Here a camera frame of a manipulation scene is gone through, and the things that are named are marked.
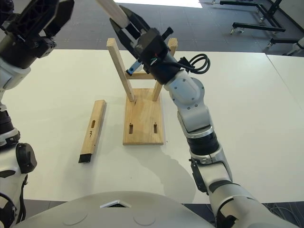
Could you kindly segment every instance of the rectangular slot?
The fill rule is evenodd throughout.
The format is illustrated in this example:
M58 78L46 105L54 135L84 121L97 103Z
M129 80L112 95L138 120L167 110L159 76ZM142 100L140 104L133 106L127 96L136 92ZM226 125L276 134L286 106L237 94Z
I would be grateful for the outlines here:
M153 125L153 129L154 129L154 134L157 134L157 124Z
M129 134L133 134L133 124L129 125Z
M91 128L94 128L95 122L96 122L95 120L92 121Z

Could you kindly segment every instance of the table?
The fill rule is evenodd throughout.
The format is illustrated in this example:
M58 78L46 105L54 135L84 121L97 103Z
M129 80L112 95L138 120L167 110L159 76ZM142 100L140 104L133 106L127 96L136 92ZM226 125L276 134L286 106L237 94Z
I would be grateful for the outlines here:
M199 52L177 52L190 59ZM261 202L302 201L304 115L263 53L208 52L211 68L200 79L234 182ZM134 59L122 51L126 66ZM136 80L133 87L153 87ZM197 190L189 148L164 89L163 146L123 146L125 91L106 50L55 50L4 103L22 142L35 149L38 166L25 198L69 201L85 195L138 190L182 203L208 203ZM107 109L101 139L89 164L78 164L94 100Z
M293 97L304 110L304 58L267 55Z

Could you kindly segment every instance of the black metal frame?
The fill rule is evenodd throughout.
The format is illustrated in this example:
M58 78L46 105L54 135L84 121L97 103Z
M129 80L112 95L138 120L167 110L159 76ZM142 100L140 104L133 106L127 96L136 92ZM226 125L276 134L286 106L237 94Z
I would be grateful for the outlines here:
M255 24L245 24L234 22L232 24L233 33L236 28L245 28L245 29L258 29L266 30L273 32L285 32L286 29L283 28L280 23L275 19L274 14L279 9L279 5L282 0L276 0L272 6L267 10L263 4L256 2L238 2L238 1L220 1L221 5L239 5L239 6L255 6L263 14L264 18L271 24L271 26L255 25Z
M281 39L275 39L275 38L272 38L270 40L270 44L295 44L299 41L299 39L284 39L284 38L281 38Z

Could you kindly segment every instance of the black cable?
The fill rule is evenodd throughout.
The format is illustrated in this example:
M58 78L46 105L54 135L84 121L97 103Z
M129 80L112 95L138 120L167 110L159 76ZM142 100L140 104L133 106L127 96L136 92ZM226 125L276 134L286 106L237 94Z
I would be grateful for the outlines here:
M24 189L24 186L27 184L27 180L28 180L28 176L26 175L23 183L22 183L22 186L21 186L21 193L20 193L20 210L19 210L19 214L18 214L18 218L17 218L17 221L16 221L16 224L20 223L21 221L24 221L25 220L25 217L27 215L27 212L26 212L26 209L25 209L25 204L24 204L24 198L23 198L23 189Z
M278 217L280 217L284 220L287 220L287 219L286 219L285 214L282 210L285 210L285 211L289 212L290 215L293 217L297 226L300 227L300 228L302 227L299 218L295 215L295 213L293 211L291 211L287 208L284 208L284 207L279 207L276 203L274 203L272 207L269 206L269 205L266 205L266 207L269 209L270 212L272 212L273 214L277 215Z
M202 60L205 60L204 64L201 67L199 67L199 68L195 68L194 64L196 64L196 63L198 63L199 61L202 61ZM210 59L205 54L198 54L198 55L196 55L195 57L193 57L189 61L189 63L192 66L186 66L184 64L174 63L174 62L161 62L161 64L164 64L164 65L170 65L170 66L175 66L175 67L182 67L182 68L184 68L186 70L189 70L190 72L192 72L194 74L197 74L197 75L201 75L201 74L206 73L209 70L210 65L211 65Z

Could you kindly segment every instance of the wooden frame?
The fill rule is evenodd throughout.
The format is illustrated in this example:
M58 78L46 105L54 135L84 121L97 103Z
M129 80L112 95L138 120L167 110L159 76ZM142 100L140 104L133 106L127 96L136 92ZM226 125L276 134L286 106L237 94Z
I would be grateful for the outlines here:
M178 46L176 38L170 38L168 46L174 55ZM159 98L162 85L154 89L132 89L131 79L154 79L146 72L126 73L116 40L109 38L107 48L127 94L124 117L124 145L163 145L162 107Z

